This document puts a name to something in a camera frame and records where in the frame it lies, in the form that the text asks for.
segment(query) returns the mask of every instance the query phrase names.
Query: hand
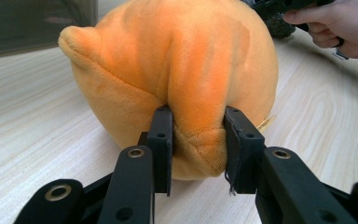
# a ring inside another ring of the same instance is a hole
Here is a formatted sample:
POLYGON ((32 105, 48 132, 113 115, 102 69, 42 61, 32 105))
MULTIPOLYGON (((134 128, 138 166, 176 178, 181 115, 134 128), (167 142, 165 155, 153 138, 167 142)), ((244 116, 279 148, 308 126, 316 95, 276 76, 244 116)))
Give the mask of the hand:
POLYGON ((284 20, 292 24, 307 23, 313 42, 321 48, 338 45, 338 36, 345 40, 339 47, 344 55, 358 58, 358 0, 336 0, 320 6, 288 11, 284 20))

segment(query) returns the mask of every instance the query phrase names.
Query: plush fabric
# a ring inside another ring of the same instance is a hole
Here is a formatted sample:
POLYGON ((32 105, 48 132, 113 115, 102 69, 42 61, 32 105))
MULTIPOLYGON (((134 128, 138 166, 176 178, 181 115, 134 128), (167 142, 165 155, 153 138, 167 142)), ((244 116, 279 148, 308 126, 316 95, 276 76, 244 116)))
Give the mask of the plush fabric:
POLYGON ((170 106, 176 179, 225 171, 227 105, 257 126, 274 102, 278 65, 269 31, 238 0, 133 0, 96 27, 65 28, 59 44, 120 147, 136 145, 154 110, 170 106))

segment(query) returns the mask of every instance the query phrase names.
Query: wood grain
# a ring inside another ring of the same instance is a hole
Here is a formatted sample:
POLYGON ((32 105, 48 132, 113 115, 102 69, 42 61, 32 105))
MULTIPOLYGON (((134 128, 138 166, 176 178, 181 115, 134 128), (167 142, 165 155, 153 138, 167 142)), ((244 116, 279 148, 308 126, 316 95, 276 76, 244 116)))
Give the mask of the wood grain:
MULTIPOLYGON (((112 6, 100 1, 101 13, 112 6)), ((358 181, 358 60, 336 59, 302 31, 275 45, 277 118, 267 146, 292 149, 323 182, 349 192, 358 181)), ((111 173, 118 153, 58 48, 0 57, 0 223, 12 223, 52 180, 87 186, 111 173)), ((254 201, 229 196, 222 176, 174 180, 170 198, 157 195, 156 223, 259 223, 254 201)))

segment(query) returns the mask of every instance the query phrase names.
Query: finger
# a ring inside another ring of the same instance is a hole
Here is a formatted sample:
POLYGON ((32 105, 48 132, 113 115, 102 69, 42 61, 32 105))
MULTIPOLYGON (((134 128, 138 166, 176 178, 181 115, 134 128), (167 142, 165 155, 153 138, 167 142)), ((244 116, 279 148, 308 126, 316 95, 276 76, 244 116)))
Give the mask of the finger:
POLYGON ((358 59, 358 46, 352 43, 345 42, 342 46, 337 48, 343 55, 358 59))
POLYGON ((328 30, 328 27, 324 24, 321 24, 319 22, 309 22, 308 27, 310 28, 310 31, 314 33, 320 33, 322 31, 328 30))
POLYGON ((306 7, 301 10, 287 11, 283 19, 292 24, 302 24, 309 22, 326 23, 330 20, 330 11, 328 6, 306 7))
POLYGON ((330 49, 339 44, 338 38, 328 39, 325 41, 313 40, 313 43, 322 49, 330 49))
POLYGON ((333 32, 330 30, 324 30, 319 33, 315 33, 313 31, 309 31, 310 36, 312 36, 312 39, 314 42, 325 42, 331 39, 334 39, 337 37, 333 32))

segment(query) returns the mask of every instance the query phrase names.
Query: black device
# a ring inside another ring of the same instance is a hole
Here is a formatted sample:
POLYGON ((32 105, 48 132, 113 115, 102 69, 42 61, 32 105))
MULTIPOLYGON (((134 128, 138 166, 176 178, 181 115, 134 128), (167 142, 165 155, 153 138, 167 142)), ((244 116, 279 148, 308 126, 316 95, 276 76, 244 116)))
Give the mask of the black device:
MULTIPOLYGON (((310 4, 316 3, 317 6, 324 6, 330 3, 333 3, 335 0, 319 0, 319 1, 315 1, 315 0, 255 0, 255 3, 253 5, 251 5, 251 8, 254 9, 257 14, 264 20, 264 21, 270 21, 271 22, 271 18, 274 17, 275 15, 280 15, 283 14, 289 10, 292 9, 301 9, 303 7, 309 6, 310 4)), ((272 30, 276 30, 275 27, 273 26, 277 26, 276 29, 280 30, 283 29, 283 26, 280 25, 279 23, 272 23, 270 26, 269 24, 267 24, 268 29, 271 32, 272 30)), ((307 24, 299 24, 296 25, 296 27, 298 27, 299 29, 303 30, 303 31, 308 31, 309 27, 307 24)), ((342 38, 338 38, 339 39, 339 44, 335 46, 339 47, 342 46, 344 44, 344 39, 342 38)))
MULTIPOLYGON (((172 121, 166 105, 157 108, 149 132, 121 151, 112 174, 85 188, 72 179, 46 184, 15 223, 153 223, 155 193, 170 195, 172 121)), ((263 223, 358 223, 358 183, 347 194, 320 182, 295 152, 266 147, 239 109, 228 106, 223 122, 227 189, 255 194, 263 223)))

